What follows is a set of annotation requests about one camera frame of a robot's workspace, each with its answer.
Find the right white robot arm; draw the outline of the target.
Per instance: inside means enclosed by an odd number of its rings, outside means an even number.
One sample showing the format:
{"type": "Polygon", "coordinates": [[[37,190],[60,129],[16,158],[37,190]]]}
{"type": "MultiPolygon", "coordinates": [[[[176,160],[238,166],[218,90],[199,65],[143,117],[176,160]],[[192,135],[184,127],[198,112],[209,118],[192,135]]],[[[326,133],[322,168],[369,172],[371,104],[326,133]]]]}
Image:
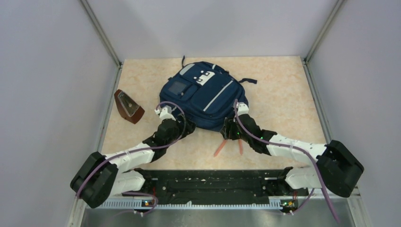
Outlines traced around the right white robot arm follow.
{"type": "Polygon", "coordinates": [[[243,140],[259,154],[305,164],[286,168],[283,178],[277,182],[278,191],[284,195],[290,195],[295,189],[318,188],[323,193],[348,198],[365,170],[340,141],[320,144],[291,139],[261,129],[248,114],[226,118],[220,133],[228,140],[243,140]]]}

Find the navy blue backpack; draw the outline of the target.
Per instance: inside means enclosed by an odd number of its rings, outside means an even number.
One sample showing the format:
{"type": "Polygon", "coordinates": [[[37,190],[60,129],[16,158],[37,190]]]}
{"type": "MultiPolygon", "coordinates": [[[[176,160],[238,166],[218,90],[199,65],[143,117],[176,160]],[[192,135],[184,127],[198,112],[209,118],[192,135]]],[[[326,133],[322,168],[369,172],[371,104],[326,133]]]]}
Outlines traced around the navy blue backpack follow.
{"type": "Polygon", "coordinates": [[[248,104],[244,82],[257,80],[235,79],[229,71],[206,61],[182,63],[182,68],[162,87],[159,100],[177,104],[186,119],[198,128],[220,131],[224,120],[234,116],[235,100],[248,104]]]}

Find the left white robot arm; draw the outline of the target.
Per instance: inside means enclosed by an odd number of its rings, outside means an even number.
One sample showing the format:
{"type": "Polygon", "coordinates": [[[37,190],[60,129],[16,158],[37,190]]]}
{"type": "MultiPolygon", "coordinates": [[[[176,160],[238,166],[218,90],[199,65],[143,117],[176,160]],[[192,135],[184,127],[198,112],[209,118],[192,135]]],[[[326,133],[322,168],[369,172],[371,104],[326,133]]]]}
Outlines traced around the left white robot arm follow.
{"type": "Polygon", "coordinates": [[[73,177],[70,188],[91,208],[124,192],[147,195],[152,183],[134,168],[160,159],[171,145],[193,133],[195,128],[194,122],[182,117],[166,119],[153,135],[135,147],[108,155],[94,152],[73,177]]]}

